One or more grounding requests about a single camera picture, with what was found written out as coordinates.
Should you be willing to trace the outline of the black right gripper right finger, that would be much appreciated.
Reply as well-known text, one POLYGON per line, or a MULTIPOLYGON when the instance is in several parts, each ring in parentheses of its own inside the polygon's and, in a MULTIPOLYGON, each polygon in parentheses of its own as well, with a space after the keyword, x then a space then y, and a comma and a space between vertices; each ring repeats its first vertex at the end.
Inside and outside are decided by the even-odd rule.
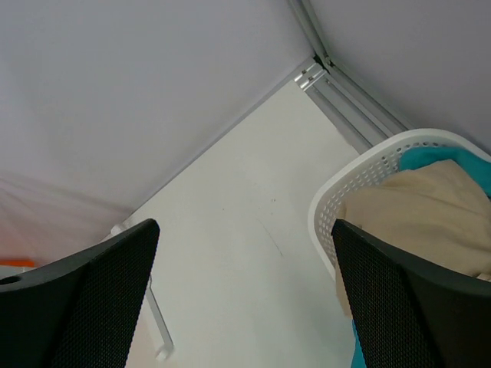
POLYGON ((331 235, 368 367, 488 367, 490 283, 389 245, 345 220, 331 235))

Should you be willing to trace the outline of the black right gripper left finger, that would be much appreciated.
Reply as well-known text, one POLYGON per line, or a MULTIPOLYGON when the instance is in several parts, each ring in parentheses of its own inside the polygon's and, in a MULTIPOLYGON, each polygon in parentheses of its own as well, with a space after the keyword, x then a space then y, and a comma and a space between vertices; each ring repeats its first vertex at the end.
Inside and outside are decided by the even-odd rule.
POLYGON ((3 367, 124 367, 157 252, 151 218, 1 280, 3 367))

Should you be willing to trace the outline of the beige t shirt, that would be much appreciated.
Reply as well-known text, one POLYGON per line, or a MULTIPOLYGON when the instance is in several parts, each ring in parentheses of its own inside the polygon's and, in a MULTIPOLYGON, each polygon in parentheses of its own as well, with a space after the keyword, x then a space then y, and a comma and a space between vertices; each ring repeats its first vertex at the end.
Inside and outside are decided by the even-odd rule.
POLYGON ((337 217, 434 264, 490 280, 490 200, 452 160, 348 194, 337 217))

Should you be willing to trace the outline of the teal t shirt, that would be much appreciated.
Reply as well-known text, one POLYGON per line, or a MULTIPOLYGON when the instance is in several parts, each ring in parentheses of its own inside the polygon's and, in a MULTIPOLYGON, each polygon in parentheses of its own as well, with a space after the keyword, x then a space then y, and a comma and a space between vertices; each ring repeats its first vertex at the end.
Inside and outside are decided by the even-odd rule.
POLYGON ((490 164, 413 148, 331 231, 355 367, 490 365, 490 164))

